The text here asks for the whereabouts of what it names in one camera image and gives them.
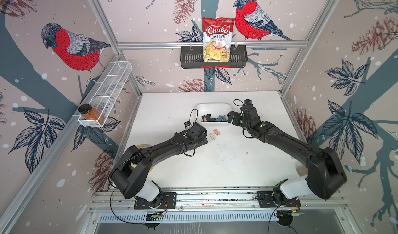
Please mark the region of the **white eraser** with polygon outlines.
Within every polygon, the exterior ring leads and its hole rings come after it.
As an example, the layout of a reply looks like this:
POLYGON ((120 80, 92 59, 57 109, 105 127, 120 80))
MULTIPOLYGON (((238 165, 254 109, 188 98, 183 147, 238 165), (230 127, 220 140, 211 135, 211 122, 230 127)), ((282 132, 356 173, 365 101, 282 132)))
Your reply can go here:
POLYGON ((215 139, 216 139, 216 136, 215 136, 214 133, 210 133, 209 136, 211 137, 212 140, 215 140, 215 139))

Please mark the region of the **pink eraser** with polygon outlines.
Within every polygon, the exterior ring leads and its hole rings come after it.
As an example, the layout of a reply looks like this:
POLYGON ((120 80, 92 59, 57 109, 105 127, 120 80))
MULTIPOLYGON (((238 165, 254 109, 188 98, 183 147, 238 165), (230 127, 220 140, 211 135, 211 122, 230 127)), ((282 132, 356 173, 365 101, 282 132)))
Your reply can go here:
POLYGON ((214 132, 214 134, 215 134, 216 136, 219 136, 219 135, 220 135, 220 132, 219 132, 217 129, 214 129, 213 132, 214 132))

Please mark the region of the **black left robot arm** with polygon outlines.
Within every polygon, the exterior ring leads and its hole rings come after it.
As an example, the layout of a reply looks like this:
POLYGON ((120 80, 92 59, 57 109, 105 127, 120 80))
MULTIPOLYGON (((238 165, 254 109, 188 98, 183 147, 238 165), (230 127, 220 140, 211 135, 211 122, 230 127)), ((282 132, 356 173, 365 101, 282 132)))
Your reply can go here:
POLYGON ((133 145, 114 165, 109 179, 125 199, 139 197, 147 202, 158 201, 162 191, 156 183, 147 180, 150 170, 168 158, 195 151, 206 144, 207 129, 199 123, 194 123, 160 144, 143 149, 133 145))

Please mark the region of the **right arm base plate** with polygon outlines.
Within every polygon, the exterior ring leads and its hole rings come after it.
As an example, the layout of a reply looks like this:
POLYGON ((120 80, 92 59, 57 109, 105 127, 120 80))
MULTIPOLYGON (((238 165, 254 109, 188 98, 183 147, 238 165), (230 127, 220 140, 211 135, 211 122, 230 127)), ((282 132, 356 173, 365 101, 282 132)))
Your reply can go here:
POLYGON ((301 207, 301 202, 298 197, 287 199, 285 196, 279 194, 274 196, 274 194, 273 191, 257 191, 255 199, 258 201, 260 208, 301 207))

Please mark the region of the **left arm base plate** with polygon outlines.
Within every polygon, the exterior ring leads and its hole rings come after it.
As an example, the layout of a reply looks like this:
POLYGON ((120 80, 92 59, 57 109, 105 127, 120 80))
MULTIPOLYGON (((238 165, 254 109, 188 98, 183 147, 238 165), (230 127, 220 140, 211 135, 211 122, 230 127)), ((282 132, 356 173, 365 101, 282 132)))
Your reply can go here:
POLYGON ((165 210, 175 209, 176 207, 176 192, 162 192, 153 201, 147 201, 138 196, 135 197, 135 210, 165 210))

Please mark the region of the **blue eraser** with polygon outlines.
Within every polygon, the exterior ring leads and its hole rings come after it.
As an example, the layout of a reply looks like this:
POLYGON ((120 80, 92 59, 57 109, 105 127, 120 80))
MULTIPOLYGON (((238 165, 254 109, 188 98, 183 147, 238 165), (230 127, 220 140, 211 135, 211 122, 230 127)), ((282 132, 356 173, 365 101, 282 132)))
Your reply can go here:
POLYGON ((216 122, 223 122, 223 119, 224 119, 224 117, 220 115, 220 116, 216 119, 216 122))

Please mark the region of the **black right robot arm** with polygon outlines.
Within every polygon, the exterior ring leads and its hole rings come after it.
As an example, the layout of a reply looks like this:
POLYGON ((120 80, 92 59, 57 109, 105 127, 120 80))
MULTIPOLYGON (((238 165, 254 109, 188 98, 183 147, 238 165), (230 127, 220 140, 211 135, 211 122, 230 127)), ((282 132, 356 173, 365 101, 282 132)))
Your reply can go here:
POLYGON ((329 199, 346 182, 347 176, 335 150, 309 145, 280 130, 276 125, 261 121, 251 100, 245 100, 240 112, 230 111, 228 123, 247 131, 252 138, 270 144, 295 158, 307 169, 307 175, 280 181, 273 188, 273 200, 278 206, 292 199, 314 194, 329 199))

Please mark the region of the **black eraser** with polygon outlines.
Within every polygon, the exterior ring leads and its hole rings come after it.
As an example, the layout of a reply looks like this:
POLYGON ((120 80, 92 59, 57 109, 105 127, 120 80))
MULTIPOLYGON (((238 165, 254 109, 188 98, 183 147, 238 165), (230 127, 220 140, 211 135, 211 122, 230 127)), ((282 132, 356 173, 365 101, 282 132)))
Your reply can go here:
POLYGON ((203 122, 212 122, 212 117, 210 114, 202 115, 203 122))

